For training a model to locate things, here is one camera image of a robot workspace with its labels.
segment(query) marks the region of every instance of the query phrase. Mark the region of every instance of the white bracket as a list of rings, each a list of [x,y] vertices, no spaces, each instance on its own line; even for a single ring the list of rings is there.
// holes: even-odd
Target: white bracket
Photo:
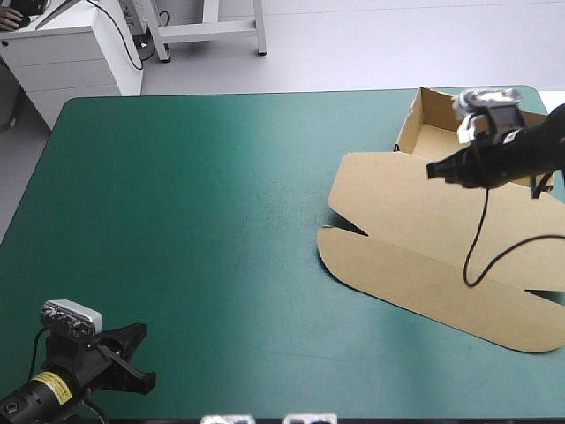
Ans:
[[[267,39],[263,21],[262,0],[253,0],[255,20],[223,21],[218,19],[220,0],[203,0],[202,23],[163,26],[154,0],[140,0],[153,36],[157,55],[162,62],[169,62],[169,44],[175,42],[203,42],[233,37],[257,37],[258,52],[267,54]]]

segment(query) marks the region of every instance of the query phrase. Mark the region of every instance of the white desk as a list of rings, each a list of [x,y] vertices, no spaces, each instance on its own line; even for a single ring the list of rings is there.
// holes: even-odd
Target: white desk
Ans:
[[[0,56],[45,122],[53,128],[64,104],[75,97],[139,95],[143,71],[127,56],[120,35],[106,15],[87,2],[35,26],[63,0],[53,0],[28,27],[0,33]],[[100,0],[122,30],[137,66],[139,56],[117,0]]]

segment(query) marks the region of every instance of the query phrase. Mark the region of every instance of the black cable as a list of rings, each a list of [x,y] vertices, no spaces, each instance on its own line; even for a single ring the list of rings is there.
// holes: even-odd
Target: black cable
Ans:
[[[37,333],[37,335],[35,336],[35,340],[34,340],[34,352],[32,354],[32,363],[29,367],[29,375],[27,377],[27,380],[31,380],[32,377],[34,376],[34,369],[35,369],[35,360],[37,358],[37,347],[39,346],[39,339],[41,338],[41,335],[47,331],[47,328],[43,328],[40,329]]]
[[[483,223],[485,222],[486,210],[488,208],[488,192],[489,192],[489,190],[486,189],[485,190],[485,206],[483,207],[483,214],[481,215],[480,221],[478,222],[477,234],[475,235],[475,239],[471,243],[471,247],[469,249],[469,252],[467,253],[467,257],[465,258],[465,264],[463,266],[463,280],[464,280],[465,284],[467,284],[467,287],[477,286],[481,281],[483,281],[483,279],[485,278],[488,271],[491,270],[491,268],[494,266],[494,264],[496,262],[498,262],[500,259],[502,259],[504,256],[506,256],[510,252],[516,250],[520,246],[526,245],[526,244],[531,243],[532,241],[536,241],[536,240],[544,240],[544,239],[565,240],[565,236],[562,236],[562,235],[559,235],[559,234],[542,234],[540,236],[534,236],[534,237],[526,238],[522,241],[519,241],[519,242],[515,243],[514,245],[512,245],[511,247],[509,247],[508,249],[506,249],[505,251],[497,254],[494,257],[494,259],[492,259],[488,263],[488,265],[486,265],[486,268],[483,270],[483,272],[480,273],[477,280],[470,283],[469,278],[467,277],[467,268],[469,268],[469,260],[471,259],[471,256],[473,254],[473,250],[475,250],[475,246],[477,245],[477,242],[478,242],[478,237],[480,236],[480,232],[483,229]]]
[[[105,11],[102,7],[100,7],[98,4],[94,3],[92,0],[85,0],[86,2],[90,3],[92,6],[94,6],[96,9],[99,9],[100,11],[102,11],[108,18],[109,20],[112,21],[112,23],[114,24],[114,27],[116,27],[117,31],[120,34],[120,37],[122,38],[122,43],[124,44],[125,47],[125,51],[127,52],[127,56],[130,58],[130,62],[132,62],[132,66],[137,69],[138,71],[143,71],[143,62],[141,62],[141,66],[137,66],[135,64],[135,62],[133,62],[133,58],[132,55],[130,54],[130,50],[127,48],[127,43],[125,42],[125,38],[124,38],[124,34],[122,34],[122,30],[120,29],[120,27],[117,25],[116,21],[114,20],[114,18],[112,18],[112,16]]]
[[[90,399],[90,392],[87,393],[86,397],[84,398],[84,400],[82,401],[82,404],[84,406],[86,406],[88,409],[90,409],[93,413],[96,414],[96,416],[100,419],[100,422],[102,424],[109,424],[108,421],[108,417],[106,416],[106,414],[104,413],[104,411],[100,408],[100,406],[98,406],[97,404],[95,404],[91,399]]]
[[[167,13],[167,22],[165,23],[165,26],[167,27],[169,25],[170,15],[167,11],[162,11],[161,13],[159,13],[159,18],[163,15],[163,13]],[[141,59],[141,62],[145,62],[146,60],[149,60],[151,57],[153,57],[153,55],[155,54],[156,51],[157,51],[157,48],[153,47],[153,51],[151,52],[151,54],[148,57],[146,57],[145,59]]]

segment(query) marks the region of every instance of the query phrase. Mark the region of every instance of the green tabletop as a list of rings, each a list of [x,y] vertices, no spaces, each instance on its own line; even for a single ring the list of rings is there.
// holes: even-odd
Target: green tabletop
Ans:
[[[0,392],[26,379],[43,301],[72,299],[148,324],[134,364],[157,387],[97,394],[114,418],[565,415],[565,349],[512,352],[320,262],[342,156],[392,150],[414,94],[68,103],[0,246]]]

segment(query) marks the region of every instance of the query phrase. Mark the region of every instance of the open cardboard box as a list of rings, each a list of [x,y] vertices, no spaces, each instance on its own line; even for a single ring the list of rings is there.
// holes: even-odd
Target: open cardboard box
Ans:
[[[463,146],[452,97],[420,88],[398,138],[400,152],[349,153],[328,205],[363,233],[324,226],[320,257],[340,281],[485,340],[523,352],[565,345],[565,307],[528,291],[565,291],[565,243],[521,246],[470,289],[463,261],[485,191],[426,178],[426,164]],[[542,115],[524,113],[530,124]],[[565,204],[527,182],[492,190],[471,280],[492,258],[539,234],[565,234]]]
[[[457,128],[461,124],[453,110],[453,95],[421,87],[396,142],[396,149],[430,161],[439,161],[467,146],[460,144]],[[541,122],[546,115],[522,111],[527,125]],[[530,186],[528,178],[514,181]],[[551,187],[553,177],[547,186]]]

